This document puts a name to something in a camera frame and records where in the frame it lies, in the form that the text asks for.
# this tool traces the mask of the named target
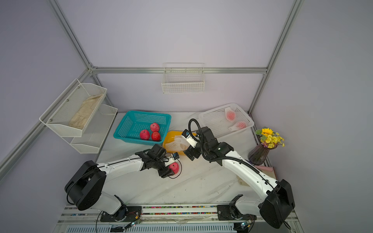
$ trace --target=cable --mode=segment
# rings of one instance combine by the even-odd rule
[[[174,178],[172,178],[172,177],[170,177],[170,176],[168,176],[169,178],[171,178],[171,179],[176,179],[176,178],[178,178],[179,176],[180,176],[180,174],[181,174],[181,171],[183,170],[183,165],[181,165],[181,162],[180,162],[180,160],[178,160],[179,161],[179,163],[180,163],[180,173],[178,174],[178,176],[177,177],[174,177]]]
[[[96,233],[97,233],[97,222],[98,222],[98,217],[100,216],[100,214],[102,213],[103,211],[101,211],[98,216],[97,216],[97,219],[96,219]]]
[[[203,152],[203,133],[202,133],[202,130],[201,130],[201,126],[200,126],[200,124],[198,123],[198,121],[196,120],[196,119],[194,119],[194,118],[192,118],[192,119],[190,119],[189,120],[189,122],[188,122],[188,130],[189,130],[189,132],[191,132],[192,130],[190,129],[190,125],[191,125],[191,123],[192,122],[195,122],[195,124],[197,125],[197,127],[198,127],[198,130],[199,130],[199,132],[200,132],[200,137],[199,137],[199,140],[197,140],[197,138],[191,133],[191,136],[192,136],[192,138],[195,140],[195,141],[199,141],[200,142],[200,149],[201,149],[201,155],[202,155],[202,157],[205,159],[205,160],[207,160],[207,161],[211,161],[210,159],[208,159],[207,157],[206,157],[206,155],[205,155],[205,153]]]
[[[199,132],[200,132],[200,135],[199,135],[199,140],[197,140],[197,138],[196,137],[194,137],[194,135],[192,134],[192,130],[191,130],[191,123],[192,122],[195,122],[195,124],[197,125],[197,127],[198,127],[198,130],[199,130]],[[189,123],[188,123],[188,130],[189,130],[189,132],[191,132],[191,136],[192,136],[192,138],[195,140],[195,141],[199,141],[200,142],[200,147],[201,147],[201,154],[202,154],[202,157],[205,159],[205,160],[207,160],[207,161],[209,161],[210,163],[211,162],[216,162],[216,161],[218,161],[218,160],[233,160],[233,161],[236,161],[236,162],[239,162],[240,164],[243,164],[243,165],[245,165],[245,166],[247,166],[247,167],[249,167],[251,170],[253,170],[255,173],[257,173],[265,182],[266,182],[266,184],[269,184],[271,187],[272,187],[272,192],[276,195],[276,204],[277,204],[277,208],[279,209],[280,207],[279,207],[279,204],[278,204],[278,201],[277,201],[277,194],[275,193],[275,188],[260,174],[260,171],[256,168],[256,167],[254,167],[254,166],[252,166],[251,164],[249,164],[249,163],[247,163],[247,162],[245,162],[245,161],[243,161],[243,160],[240,160],[240,159],[238,159],[238,158],[234,158],[234,157],[229,157],[229,156],[225,156],[225,157],[219,157],[219,158],[214,158],[214,159],[208,159],[206,156],[205,156],[205,154],[204,154],[204,152],[203,152],[203,133],[202,133],[202,130],[201,130],[201,127],[200,127],[200,124],[198,123],[198,121],[196,120],[196,119],[194,119],[194,118],[192,118],[192,119],[190,119],[189,120]],[[287,223],[287,222],[285,222],[285,219],[282,217],[282,214],[281,214],[281,211],[280,211],[280,209],[279,209],[279,212],[280,212],[280,217],[281,217],[281,219],[282,219],[282,221],[284,222],[284,225],[289,229],[289,230],[291,230],[291,227],[290,227],[290,225]]]
[[[252,228],[254,227],[254,224],[255,224],[255,219],[253,219],[253,224],[251,225],[251,228],[247,233],[249,233],[252,230]]]
[[[68,203],[69,204],[71,204],[71,205],[75,205],[75,203],[71,203],[71,202],[69,202],[69,193],[70,193],[70,190],[72,189],[72,187],[81,179],[81,178],[83,178],[84,176],[86,176],[86,175],[88,175],[89,173],[92,173],[92,172],[94,172],[94,170],[92,170],[92,171],[88,171],[88,172],[86,172],[84,175],[82,175],[79,179],[77,179],[73,184],[72,184],[72,186],[71,186],[71,188],[69,189],[69,191],[67,191],[67,195],[66,195],[66,200],[68,201]]]

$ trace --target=white wire basket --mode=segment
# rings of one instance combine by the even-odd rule
[[[81,154],[97,154],[104,143],[117,111],[117,108],[101,104],[83,135],[73,138],[69,144]]]
[[[105,99],[106,91],[107,89],[101,86],[79,82],[76,88],[46,122],[41,119],[42,117],[40,117],[39,120],[60,137],[82,137],[102,101]],[[97,101],[96,107],[92,111],[83,128],[77,129],[70,127],[69,123],[73,116],[79,111],[83,101],[90,96],[100,94],[102,94],[102,96]]]
[[[176,64],[180,68],[170,67]],[[162,90],[165,94],[203,92],[203,63],[165,63]]]

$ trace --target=robotic arm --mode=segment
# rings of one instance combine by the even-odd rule
[[[150,168],[158,170],[158,175],[162,178],[172,176],[175,173],[169,165],[178,158],[177,153],[166,157],[166,149],[155,144],[151,149],[122,160],[99,164],[87,161],[67,183],[65,192],[78,210],[95,208],[113,215],[115,221],[122,221],[127,215],[127,206],[118,196],[102,192],[104,183],[130,172]]]
[[[190,130],[191,123],[198,126],[196,138]],[[260,215],[274,228],[279,228],[294,209],[294,198],[290,184],[277,181],[245,161],[230,145],[219,143],[208,127],[201,128],[195,119],[189,121],[188,130],[182,136],[190,146],[184,153],[194,160],[200,155],[209,162],[217,162],[234,172],[248,183],[259,198],[236,196],[229,205],[232,219],[243,219],[245,215]],[[112,215],[115,221],[123,221],[128,213],[127,206],[116,195],[102,191],[104,183],[124,174],[154,168],[162,178],[175,173],[170,165],[178,159],[177,153],[166,157],[166,149],[155,144],[151,149],[109,163],[96,164],[85,162],[65,186],[67,197],[70,197],[78,210],[95,208]]]
[[[192,122],[197,124],[198,139],[191,133]],[[272,227],[280,228],[295,207],[290,184],[285,180],[279,182],[255,168],[233,147],[225,142],[219,143],[211,130],[208,127],[201,128],[197,120],[191,119],[188,126],[182,136],[190,144],[184,153],[191,160],[202,155],[210,163],[219,163],[248,183],[259,195],[259,198],[236,196],[230,204],[229,214],[235,219],[245,214],[260,215]]]

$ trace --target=glass vase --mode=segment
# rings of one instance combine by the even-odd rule
[[[254,165],[262,165],[267,158],[268,152],[274,148],[264,147],[262,144],[257,145],[252,151],[249,152],[249,161]]]

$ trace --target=aluminum frame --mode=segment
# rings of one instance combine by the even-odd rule
[[[289,35],[291,26],[293,25],[293,23],[294,23],[297,15],[299,13],[299,10],[300,10],[303,2],[304,2],[304,0],[295,0],[293,2],[293,5],[292,5],[291,10],[289,12],[288,18],[286,19],[284,27],[282,28],[280,37],[277,40],[275,49],[273,50],[272,56],[269,59],[268,66],[267,66],[267,73],[263,75],[263,77],[261,79],[261,82],[259,84],[259,87],[257,89],[257,92],[255,93],[254,99],[251,102],[250,108],[248,110],[249,114],[253,113],[253,110],[254,110],[256,104],[258,103],[258,99],[259,99],[261,93],[263,92],[264,86],[265,86],[265,84],[268,81],[268,78],[269,78],[269,76],[271,74],[273,66],[276,63],[276,60],[277,60],[277,58],[278,58],[278,56],[279,56],[279,54],[281,52],[281,49],[282,49],[282,47],[283,47],[283,45],[285,43],[285,40],[286,40],[286,38]]]
[[[192,67],[173,67],[174,69],[195,69]],[[97,67],[98,73],[163,73],[164,67]],[[266,67],[203,67],[204,73],[267,73]]]
[[[263,77],[260,82],[260,85],[257,89],[255,97],[251,103],[250,109],[248,111],[251,114],[256,106],[256,103],[260,97],[260,94],[263,91],[263,88],[268,81],[270,76],[271,70],[278,58],[278,55],[283,47],[283,44],[289,34],[291,25],[293,24],[300,7],[304,0],[294,0],[288,18],[284,24],[280,37],[277,41],[273,54],[270,58],[267,67],[205,67],[205,73],[262,73]],[[59,21],[62,29],[67,34],[68,38],[71,40],[71,43],[77,53],[79,54],[81,60],[83,61],[84,65],[86,66],[86,70],[80,75],[78,78],[79,81],[83,82],[83,80],[88,77],[92,76],[93,80],[96,82],[97,85],[102,86],[100,79],[98,78],[99,73],[163,73],[163,67],[95,67],[89,61],[86,53],[82,45],[80,44],[77,36],[75,35],[72,26],[68,22],[66,15],[64,14],[58,0],[48,0],[50,3],[51,9],[55,14],[57,20]],[[48,108],[48,112],[53,113],[52,110],[55,109],[57,106],[60,105],[61,100],[64,99],[72,90],[74,86],[69,86],[59,97],[58,99],[53,102],[50,109]],[[113,104],[108,96],[106,96],[107,103],[113,107]],[[25,135],[25,137],[12,149],[12,151],[5,157],[4,160],[0,162],[0,183],[3,181],[6,174],[17,164],[17,162],[22,158],[22,156],[27,152],[27,149],[32,145],[38,135],[42,132],[45,126],[38,121],[38,123],[31,128],[31,130]]]
[[[84,79],[89,77],[91,71],[85,70],[78,80],[83,82]],[[57,109],[59,105],[67,98],[67,96],[78,85],[78,82],[71,83],[61,95],[52,103],[52,105],[43,114],[43,120],[47,120]],[[31,128],[31,130],[22,138],[22,140],[12,149],[12,151],[0,162],[0,183],[9,171],[20,161],[23,155],[28,151],[29,147],[33,144],[39,134],[46,128],[46,126],[38,120],[38,122]]]

